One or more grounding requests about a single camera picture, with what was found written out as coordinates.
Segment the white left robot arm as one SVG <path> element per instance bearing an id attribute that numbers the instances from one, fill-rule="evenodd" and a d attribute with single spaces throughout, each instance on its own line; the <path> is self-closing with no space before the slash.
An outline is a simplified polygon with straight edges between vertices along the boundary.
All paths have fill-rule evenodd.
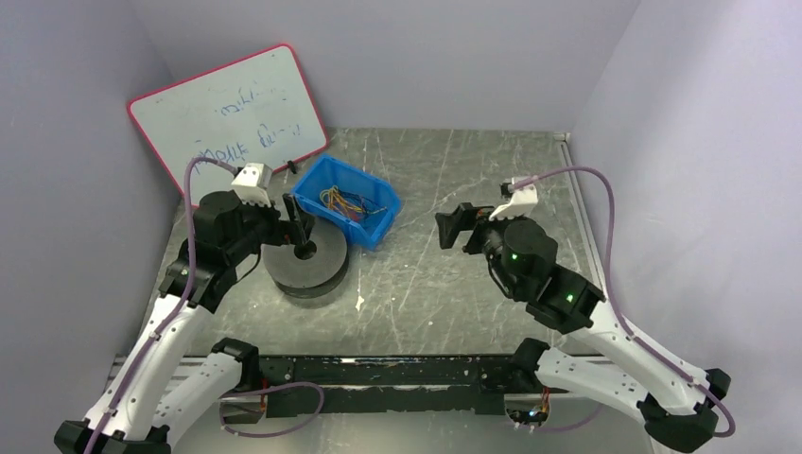
<path id="1" fill-rule="evenodd" d="M 315 224 L 289 194 L 288 218 L 259 192 L 234 190 L 183 201 L 187 237 L 167 268 L 144 332 L 118 375 L 82 419 L 54 435 L 62 453 L 169 453 L 209 407 L 229 392 L 266 389 L 257 347 L 218 341 L 199 372 L 166 387 L 201 325 L 237 283 L 237 266 L 265 246 L 306 245 Z"/>

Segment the dark grey perforated spool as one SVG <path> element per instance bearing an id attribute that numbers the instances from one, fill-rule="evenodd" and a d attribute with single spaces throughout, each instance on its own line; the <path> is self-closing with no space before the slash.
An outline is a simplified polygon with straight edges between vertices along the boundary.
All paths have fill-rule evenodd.
<path id="1" fill-rule="evenodd" d="M 315 218 L 304 246 L 264 246 L 262 262 L 273 283 L 285 294 L 313 299 L 333 291 L 349 268 L 344 232 L 325 218 Z"/>

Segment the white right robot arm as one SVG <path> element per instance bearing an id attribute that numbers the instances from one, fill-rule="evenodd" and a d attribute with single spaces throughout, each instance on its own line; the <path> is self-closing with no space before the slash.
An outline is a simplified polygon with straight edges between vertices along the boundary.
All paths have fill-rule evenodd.
<path id="1" fill-rule="evenodd" d="M 585 344 L 620 370 L 615 374 L 526 338 L 513 355 L 514 377 L 618 410 L 676 452 L 692 453 L 717 437 L 729 375 L 648 345 L 648 336 L 619 318 L 601 289 L 558 264 L 558 243 L 538 223 L 526 216 L 497 219 L 493 210 L 465 202 L 452 213 L 436 214 L 441 248 L 452 248 L 460 233 L 469 233 L 463 252 L 485 258 L 505 298 L 525 304 L 536 322 Z"/>

